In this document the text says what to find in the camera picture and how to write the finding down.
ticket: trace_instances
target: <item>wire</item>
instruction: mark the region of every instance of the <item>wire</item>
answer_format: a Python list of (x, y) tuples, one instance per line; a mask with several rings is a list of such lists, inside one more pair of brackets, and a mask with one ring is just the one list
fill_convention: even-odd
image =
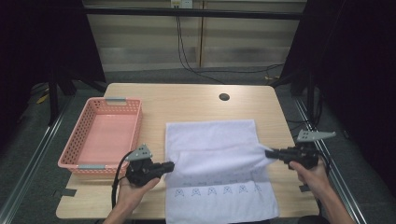
[(301, 124), (295, 126), (294, 128), (291, 128), (290, 131), (296, 130), (297, 128), (301, 127), (302, 125), (303, 125), (303, 123), (301, 123)]
[(103, 220), (102, 219), (97, 219), (93, 224), (99, 224), (101, 223)]
[(35, 94), (37, 94), (39, 92), (42, 92), (42, 91), (46, 90), (48, 87), (49, 86), (48, 86), (47, 83), (37, 84), (37, 85), (33, 86), (33, 88), (30, 90), (30, 94), (31, 95), (35, 95)]
[[(319, 156), (324, 160), (324, 169), (325, 169), (325, 172), (326, 172), (326, 176), (329, 176), (330, 170), (332, 169), (332, 158), (329, 157), (329, 159), (327, 159), (325, 157), (325, 155), (323, 153), (321, 153), (321, 152), (319, 152)], [(319, 214), (318, 215), (320, 217), (323, 217), (323, 214), (322, 214), (322, 206), (323, 206), (322, 202), (320, 200), (317, 200), (317, 204), (318, 204), (318, 209), (319, 209)]]
[[(180, 60), (181, 65), (183, 66), (184, 69), (186, 69), (187, 71), (193, 72), (195, 75), (200, 76), (200, 77), (205, 77), (205, 78), (209, 78), (211, 80), (214, 80), (218, 83), (221, 84), (225, 84), (224, 82), (215, 79), (213, 77), (207, 77), (202, 75), (202, 73), (236, 73), (236, 74), (255, 74), (255, 73), (263, 73), (265, 72), (267, 74), (267, 83), (266, 85), (268, 85), (269, 82), (269, 70), (272, 70), (274, 68), (277, 68), (279, 66), (284, 65), (283, 63), (277, 63), (277, 64), (271, 64), (267, 67), (265, 67), (264, 69), (261, 70), (256, 70), (256, 71), (233, 71), (233, 70), (205, 70), (205, 71), (196, 71), (194, 69), (191, 68), (189, 61), (187, 60), (187, 56), (186, 56), (186, 52), (184, 50), (184, 43), (183, 43), (183, 37), (182, 37), (182, 33), (181, 33), (181, 23), (180, 23), (180, 17), (177, 17), (177, 51), (178, 51), (178, 58)], [(182, 60), (181, 57), (181, 52), (183, 54), (183, 58), (184, 58), (184, 62)]]
[(287, 122), (289, 123), (305, 123), (308, 122), (309, 120), (292, 120), (292, 119), (286, 119)]
[(319, 125), (320, 117), (321, 117), (321, 114), (322, 114), (322, 111), (323, 111), (323, 100), (324, 100), (323, 94), (319, 90), (319, 99), (318, 99), (318, 104), (317, 104), (317, 114), (316, 114), (316, 117), (315, 117), (314, 127), (318, 127), (318, 125)]
[(120, 161), (119, 167), (117, 167), (117, 172), (116, 175), (114, 176), (114, 181), (113, 181), (113, 186), (112, 186), (112, 191), (111, 191), (111, 206), (114, 208), (116, 206), (116, 196), (117, 196), (117, 186), (119, 185), (120, 180), (119, 179), (119, 174), (120, 174), (120, 169), (122, 164), (124, 163), (125, 159), (132, 153), (132, 151), (128, 152)]
[[(218, 83), (220, 83), (220, 84), (225, 84), (224, 82), (222, 82), (222, 81), (220, 81), (220, 80), (217, 80), (217, 79), (215, 79), (215, 78), (213, 78), (213, 77), (207, 77), (207, 76), (204, 76), (204, 75), (202, 75), (202, 74), (199, 74), (199, 73), (195, 72), (195, 71), (191, 68), (191, 66), (190, 66), (190, 64), (189, 64), (189, 61), (187, 60), (186, 52), (185, 52), (185, 50), (184, 50), (183, 38), (182, 38), (182, 34), (181, 34), (180, 17), (176, 17), (176, 20), (177, 20), (177, 51), (178, 51), (178, 58), (179, 58), (179, 60), (180, 60), (181, 65), (184, 67), (184, 69), (186, 69), (187, 71), (193, 72), (193, 73), (194, 73), (195, 75), (197, 75), (197, 76), (209, 78), (209, 79), (214, 80), (214, 81), (216, 81), (216, 82), (218, 82)], [(183, 60), (181, 59), (180, 45), (181, 45), (182, 52), (183, 52), (183, 55), (184, 55), (184, 60), (185, 60), (186, 65), (187, 65), (188, 67), (186, 67), (186, 65), (183, 63)]]

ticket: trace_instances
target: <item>finger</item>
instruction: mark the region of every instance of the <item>finger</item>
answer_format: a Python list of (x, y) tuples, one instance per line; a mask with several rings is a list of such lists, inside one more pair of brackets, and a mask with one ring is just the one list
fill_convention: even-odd
[(297, 175), (297, 176), (298, 176), (298, 179), (299, 179), (301, 182), (303, 182), (303, 184), (306, 184), (305, 179), (304, 179), (304, 177), (303, 177), (302, 175)]
[(144, 190), (153, 189), (158, 183), (160, 183), (160, 178), (151, 179), (145, 186), (142, 187)]
[(124, 186), (124, 185), (131, 185), (128, 178), (126, 178), (126, 177), (124, 177), (120, 180), (120, 186)]
[(321, 156), (318, 159), (318, 166), (325, 166), (326, 164), (324, 163), (323, 158), (321, 158)]
[(299, 175), (305, 176), (309, 173), (307, 169), (305, 169), (300, 163), (297, 161), (289, 162), (291, 168), (293, 168)]

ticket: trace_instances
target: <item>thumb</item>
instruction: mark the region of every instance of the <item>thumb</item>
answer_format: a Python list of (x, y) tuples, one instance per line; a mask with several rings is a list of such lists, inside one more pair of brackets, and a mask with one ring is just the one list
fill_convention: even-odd
[(142, 189), (147, 192), (153, 189), (158, 183), (160, 183), (160, 178), (151, 179), (145, 186), (142, 187)]
[(297, 161), (291, 161), (289, 162), (289, 166), (293, 168), (299, 175), (305, 176), (307, 173), (309, 173), (308, 170), (306, 170), (300, 163)]

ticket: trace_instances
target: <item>pink basket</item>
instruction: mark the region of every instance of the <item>pink basket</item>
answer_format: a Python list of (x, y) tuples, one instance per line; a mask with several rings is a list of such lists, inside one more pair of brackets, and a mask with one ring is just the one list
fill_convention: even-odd
[[(138, 99), (90, 98), (58, 165), (73, 174), (114, 175), (122, 157), (136, 148), (141, 121)], [(122, 165), (121, 173), (127, 164)]]

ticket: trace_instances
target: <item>white towel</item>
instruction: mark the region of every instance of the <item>white towel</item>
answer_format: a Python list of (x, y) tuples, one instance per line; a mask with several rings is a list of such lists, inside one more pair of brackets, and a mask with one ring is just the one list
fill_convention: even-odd
[(254, 120), (168, 123), (166, 223), (237, 223), (279, 216)]

